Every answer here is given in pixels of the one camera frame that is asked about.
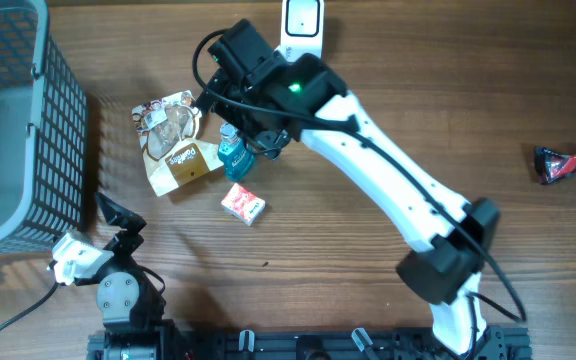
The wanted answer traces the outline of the blue mouthwash bottle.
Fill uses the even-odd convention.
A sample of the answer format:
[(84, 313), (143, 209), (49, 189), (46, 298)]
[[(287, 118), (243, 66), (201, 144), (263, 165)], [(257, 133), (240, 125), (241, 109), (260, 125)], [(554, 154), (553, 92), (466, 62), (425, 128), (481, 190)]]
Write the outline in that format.
[(247, 149), (233, 125), (223, 123), (220, 137), (218, 158), (223, 162), (225, 176), (232, 182), (239, 182), (254, 166), (255, 156)]

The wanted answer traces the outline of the snack packet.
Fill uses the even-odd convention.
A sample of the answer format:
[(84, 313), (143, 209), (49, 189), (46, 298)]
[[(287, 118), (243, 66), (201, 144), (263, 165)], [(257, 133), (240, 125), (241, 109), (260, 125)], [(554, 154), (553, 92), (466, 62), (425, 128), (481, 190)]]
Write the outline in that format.
[(198, 138), (202, 111), (189, 90), (132, 109), (148, 181), (161, 197), (223, 166), (219, 146)]

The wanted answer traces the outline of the red white small box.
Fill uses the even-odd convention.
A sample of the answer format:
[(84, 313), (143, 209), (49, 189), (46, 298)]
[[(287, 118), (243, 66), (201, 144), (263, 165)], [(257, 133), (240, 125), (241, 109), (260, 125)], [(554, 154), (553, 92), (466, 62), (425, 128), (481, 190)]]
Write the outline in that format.
[(221, 205), (227, 213), (237, 217), (247, 226), (251, 226), (263, 212), (266, 202), (235, 183), (222, 199)]

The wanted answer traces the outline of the black red snack pouch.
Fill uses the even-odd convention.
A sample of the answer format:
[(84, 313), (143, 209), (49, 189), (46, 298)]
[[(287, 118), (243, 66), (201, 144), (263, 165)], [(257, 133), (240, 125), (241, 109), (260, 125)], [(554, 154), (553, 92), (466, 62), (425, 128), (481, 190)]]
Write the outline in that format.
[(534, 168), (542, 185), (549, 185), (576, 174), (576, 152), (561, 154), (550, 148), (534, 148)]

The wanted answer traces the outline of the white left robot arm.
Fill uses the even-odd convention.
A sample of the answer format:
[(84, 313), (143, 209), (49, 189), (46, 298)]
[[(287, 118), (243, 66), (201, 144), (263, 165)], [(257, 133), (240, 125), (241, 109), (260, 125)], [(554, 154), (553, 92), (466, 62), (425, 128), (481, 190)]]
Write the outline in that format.
[(117, 226), (119, 231), (105, 246), (111, 258), (93, 277), (98, 285), (96, 303), (102, 313), (104, 332), (89, 338), (86, 358), (179, 358), (178, 331), (173, 321), (163, 318), (165, 288), (151, 282), (160, 276), (132, 257), (144, 242), (140, 231), (146, 221), (101, 193), (95, 198), (106, 223)]

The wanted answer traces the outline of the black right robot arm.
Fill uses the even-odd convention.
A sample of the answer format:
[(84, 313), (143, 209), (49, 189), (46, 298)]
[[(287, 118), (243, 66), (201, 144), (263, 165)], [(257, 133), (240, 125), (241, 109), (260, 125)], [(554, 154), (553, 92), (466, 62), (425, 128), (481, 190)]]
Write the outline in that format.
[(287, 60), (250, 21), (208, 34), (197, 51), (217, 65), (200, 84), (201, 102), (245, 139), (284, 135), (354, 182), (408, 244), (396, 271), (430, 306), (435, 339), (452, 357), (477, 358), (489, 330), (479, 284), (483, 270), (497, 265), (490, 253), (497, 205), (442, 185), (378, 127), (322, 59)]

